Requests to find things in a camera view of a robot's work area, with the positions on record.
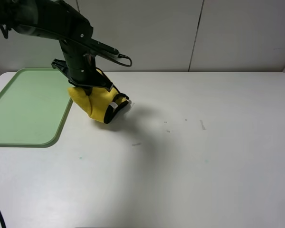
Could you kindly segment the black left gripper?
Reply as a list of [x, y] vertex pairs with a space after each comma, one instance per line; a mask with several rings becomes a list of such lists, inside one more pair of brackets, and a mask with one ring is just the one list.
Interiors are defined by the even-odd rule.
[[95, 61], [89, 60], [89, 51], [67, 39], [60, 39], [59, 44], [64, 60], [54, 59], [51, 63], [53, 69], [59, 70], [69, 83], [82, 87], [86, 95], [91, 95], [93, 88], [101, 88], [110, 92], [112, 81], [104, 74], [98, 73]]

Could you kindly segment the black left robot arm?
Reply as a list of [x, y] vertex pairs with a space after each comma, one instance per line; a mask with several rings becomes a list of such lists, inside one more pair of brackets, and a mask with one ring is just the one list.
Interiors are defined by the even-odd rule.
[[97, 71], [96, 49], [89, 45], [90, 22], [63, 0], [0, 0], [0, 29], [27, 36], [58, 40], [64, 60], [51, 63], [70, 84], [90, 93], [93, 87], [111, 91], [113, 83]]

